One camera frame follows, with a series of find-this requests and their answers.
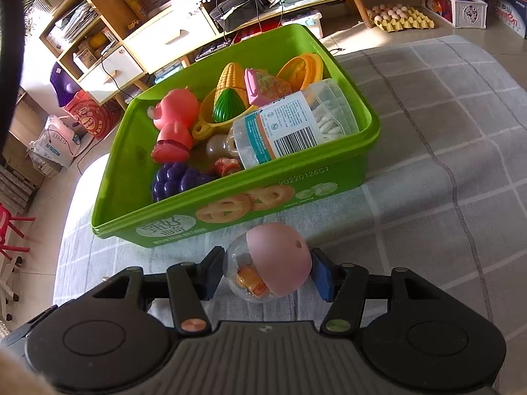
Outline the pink capsule ball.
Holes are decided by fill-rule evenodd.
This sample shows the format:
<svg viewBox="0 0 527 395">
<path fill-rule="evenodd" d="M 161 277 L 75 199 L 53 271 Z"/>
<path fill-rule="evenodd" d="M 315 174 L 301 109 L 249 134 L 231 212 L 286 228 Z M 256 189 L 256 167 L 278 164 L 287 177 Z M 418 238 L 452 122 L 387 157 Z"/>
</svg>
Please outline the pink capsule ball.
<svg viewBox="0 0 527 395">
<path fill-rule="evenodd" d="M 223 276 L 246 302 L 263 303 L 298 290 L 308 279 L 312 258 L 305 239 L 290 225 L 257 225 L 225 251 Z"/>
</svg>

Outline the purple toy grapes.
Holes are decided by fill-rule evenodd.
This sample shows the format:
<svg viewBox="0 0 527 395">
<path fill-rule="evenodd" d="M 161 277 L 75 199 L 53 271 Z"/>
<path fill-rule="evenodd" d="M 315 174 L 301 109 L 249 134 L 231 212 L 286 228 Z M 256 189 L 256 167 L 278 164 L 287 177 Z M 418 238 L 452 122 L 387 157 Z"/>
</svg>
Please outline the purple toy grapes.
<svg viewBox="0 0 527 395">
<path fill-rule="evenodd" d="M 213 180 L 216 180 L 215 175 L 201 172 L 186 163 L 166 163 L 153 177 L 151 193 L 154 201 L 162 201 Z"/>
</svg>

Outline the pink pig toy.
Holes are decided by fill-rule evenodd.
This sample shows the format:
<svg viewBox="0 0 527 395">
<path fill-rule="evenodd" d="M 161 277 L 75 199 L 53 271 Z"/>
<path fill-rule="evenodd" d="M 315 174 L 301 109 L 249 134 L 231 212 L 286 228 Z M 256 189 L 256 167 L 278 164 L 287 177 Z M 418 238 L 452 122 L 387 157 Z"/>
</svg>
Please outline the pink pig toy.
<svg viewBox="0 0 527 395">
<path fill-rule="evenodd" d="M 177 88 L 166 94 L 156 106 L 147 109 L 147 116 L 159 134 L 151 158 L 160 164 L 185 162 L 193 147 L 191 129 L 197 122 L 199 103 L 188 88 Z"/>
</svg>

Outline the clear cotton swab jar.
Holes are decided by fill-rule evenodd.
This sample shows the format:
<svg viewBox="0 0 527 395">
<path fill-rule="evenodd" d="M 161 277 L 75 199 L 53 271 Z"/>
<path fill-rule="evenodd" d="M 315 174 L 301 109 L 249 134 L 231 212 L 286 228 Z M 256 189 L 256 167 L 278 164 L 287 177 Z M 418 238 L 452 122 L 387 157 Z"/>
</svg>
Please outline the clear cotton swab jar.
<svg viewBox="0 0 527 395">
<path fill-rule="evenodd" d="M 333 79 L 313 83 L 232 125 L 238 158 L 246 169 L 357 132 L 352 109 Z"/>
</svg>

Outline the caveman figurine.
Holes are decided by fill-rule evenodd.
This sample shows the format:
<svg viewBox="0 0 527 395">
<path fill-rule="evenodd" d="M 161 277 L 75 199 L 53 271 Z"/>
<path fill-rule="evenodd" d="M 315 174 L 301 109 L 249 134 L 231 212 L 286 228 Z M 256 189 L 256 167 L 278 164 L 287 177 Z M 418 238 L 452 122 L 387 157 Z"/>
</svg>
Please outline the caveman figurine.
<svg viewBox="0 0 527 395">
<path fill-rule="evenodd" d="M 219 177 L 225 177 L 243 170 L 242 165 L 234 158 L 218 158 L 213 165 L 214 173 Z"/>
</svg>

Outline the pink rectangular block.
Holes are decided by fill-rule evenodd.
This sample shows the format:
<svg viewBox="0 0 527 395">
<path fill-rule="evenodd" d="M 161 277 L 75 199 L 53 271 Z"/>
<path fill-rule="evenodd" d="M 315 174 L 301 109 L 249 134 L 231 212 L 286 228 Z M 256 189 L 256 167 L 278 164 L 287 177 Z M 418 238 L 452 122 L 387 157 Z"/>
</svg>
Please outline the pink rectangular block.
<svg viewBox="0 0 527 395">
<path fill-rule="evenodd" d="M 265 106 L 292 94 L 289 82 L 260 69 L 245 69 L 244 81 L 248 101 L 254 106 Z"/>
</svg>

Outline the grey checked tablecloth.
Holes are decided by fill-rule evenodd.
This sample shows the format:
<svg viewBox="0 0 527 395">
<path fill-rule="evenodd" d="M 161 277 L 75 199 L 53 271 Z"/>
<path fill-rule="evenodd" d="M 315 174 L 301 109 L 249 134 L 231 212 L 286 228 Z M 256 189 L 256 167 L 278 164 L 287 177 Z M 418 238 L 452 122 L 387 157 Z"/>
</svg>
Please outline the grey checked tablecloth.
<svg viewBox="0 0 527 395">
<path fill-rule="evenodd" d="M 526 337 L 526 94 L 459 36 L 341 58 L 380 114 L 366 181 L 296 184 L 272 215 L 335 262 L 407 267 Z"/>
</svg>

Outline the brown moose toy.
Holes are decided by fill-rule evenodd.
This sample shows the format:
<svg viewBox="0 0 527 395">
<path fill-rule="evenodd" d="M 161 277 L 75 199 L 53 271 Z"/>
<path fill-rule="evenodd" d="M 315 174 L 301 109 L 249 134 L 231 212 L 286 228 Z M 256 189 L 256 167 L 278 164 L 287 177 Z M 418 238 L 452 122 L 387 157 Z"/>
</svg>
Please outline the brown moose toy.
<svg viewBox="0 0 527 395">
<path fill-rule="evenodd" d="M 218 134 L 210 137 L 206 144 L 206 155 L 211 160 L 239 157 L 233 134 Z"/>
</svg>

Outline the red paper bag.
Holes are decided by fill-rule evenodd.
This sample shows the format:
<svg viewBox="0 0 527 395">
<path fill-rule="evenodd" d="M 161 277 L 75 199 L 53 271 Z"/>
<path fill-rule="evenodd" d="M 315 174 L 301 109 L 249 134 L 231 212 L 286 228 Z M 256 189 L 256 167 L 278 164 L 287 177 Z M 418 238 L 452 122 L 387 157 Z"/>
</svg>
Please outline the red paper bag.
<svg viewBox="0 0 527 395">
<path fill-rule="evenodd" d="M 99 105 L 84 90 L 79 90 L 64 110 L 94 138 L 106 137 L 124 114 L 123 108 L 115 100 Z"/>
</svg>

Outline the yellow toy corn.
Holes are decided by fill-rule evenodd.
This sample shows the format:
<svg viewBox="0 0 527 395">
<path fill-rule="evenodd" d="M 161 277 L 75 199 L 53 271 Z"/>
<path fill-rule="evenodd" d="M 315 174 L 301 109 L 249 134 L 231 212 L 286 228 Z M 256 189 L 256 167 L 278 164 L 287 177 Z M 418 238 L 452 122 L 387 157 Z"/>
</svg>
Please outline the yellow toy corn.
<svg viewBox="0 0 527 395">
<path fill-rule="evenodd" d="M 228 63 L 214 93 L 212 120 L 226 122 L 241 115 L 248 107 L 244 69 L 238 63 Z"/>
</svg>

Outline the white plastic bag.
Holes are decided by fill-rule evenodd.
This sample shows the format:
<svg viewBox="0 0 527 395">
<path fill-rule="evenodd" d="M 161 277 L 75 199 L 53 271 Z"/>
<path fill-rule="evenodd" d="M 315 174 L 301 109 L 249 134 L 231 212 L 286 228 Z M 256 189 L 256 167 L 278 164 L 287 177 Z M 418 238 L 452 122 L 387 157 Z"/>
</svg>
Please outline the white plastic bag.
<svg viewBox="0 0 527 395">
<path fill-rule="evenodd" d="M 66 168 L 70 167 L 79 149 L 79 136 L 55 115 L 47 118 L 39 138 L 29 143 L 31 152 Z"/>
</svg>

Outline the clear storage box blue lid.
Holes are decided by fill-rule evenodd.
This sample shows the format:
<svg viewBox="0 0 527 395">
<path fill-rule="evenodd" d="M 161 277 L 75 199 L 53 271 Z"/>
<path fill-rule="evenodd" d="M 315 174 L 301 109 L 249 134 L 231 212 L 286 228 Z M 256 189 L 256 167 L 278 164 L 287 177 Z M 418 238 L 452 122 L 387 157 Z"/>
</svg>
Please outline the clear storage box blue lid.
<svg viewBox="0 0 527 395">
<path fill-rule="evenodd" d="M 157 70 L 153 74 L 153 77 L 154 77 L 153 82 L 155 84 L 158 84 L 164 81 L 165 79 L 169 78 L 176 72 L 179 72 L 180 70 L 187 68 L 189 65 L 190 65 L 190 62 L 186 58 L 178 59 L 171 64 L 167 64 L 162 69 Z"/>
</svg>

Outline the wooden tv cabinet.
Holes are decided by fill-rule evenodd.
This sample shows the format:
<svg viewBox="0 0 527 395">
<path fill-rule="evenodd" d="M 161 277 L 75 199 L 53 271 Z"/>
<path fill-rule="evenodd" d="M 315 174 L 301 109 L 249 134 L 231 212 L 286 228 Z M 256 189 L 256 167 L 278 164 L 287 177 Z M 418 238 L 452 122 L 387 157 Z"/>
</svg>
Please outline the wooden tv cabinet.
<svg viewBox="0 0 527 395">
<path fill-rule="evenodd" d="M 64 0 L 40 42 L 73 82 L 98 103 L 202 45 L 249 25 L 346 0 L 263 0 L 266 9 L 236 30 L 220 30 L 210 16 L 222 0 Z M 353 0 L 362 8 L 363 0 Z"/>
</svg>

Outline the black bag on shelf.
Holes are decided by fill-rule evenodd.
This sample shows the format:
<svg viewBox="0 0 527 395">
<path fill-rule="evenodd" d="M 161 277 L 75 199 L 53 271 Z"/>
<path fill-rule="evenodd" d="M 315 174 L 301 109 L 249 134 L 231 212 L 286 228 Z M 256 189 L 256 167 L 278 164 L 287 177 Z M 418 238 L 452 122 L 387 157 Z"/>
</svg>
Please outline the black bag on shelf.
<svg viewBox="0 0 527 395">
<path fill-rule="evenodd" d="M 220 30 L 230 32 L 266 9 L 263 0 L 222 0 L 210 11 L 212 20 Z"/>
</svg>

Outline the white toy crate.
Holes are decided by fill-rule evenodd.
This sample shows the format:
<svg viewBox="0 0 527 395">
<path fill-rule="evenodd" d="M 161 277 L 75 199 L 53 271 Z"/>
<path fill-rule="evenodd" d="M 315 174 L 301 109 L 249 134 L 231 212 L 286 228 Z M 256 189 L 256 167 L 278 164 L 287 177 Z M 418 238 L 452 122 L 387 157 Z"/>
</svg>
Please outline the white toy crate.
<svg viewBox="0 0 527 395">
<path fill-rule="evenodd" d="M 457 29 L 487 28 L 484 0 L 423 0 L 424 7 Z"/>
</svg>

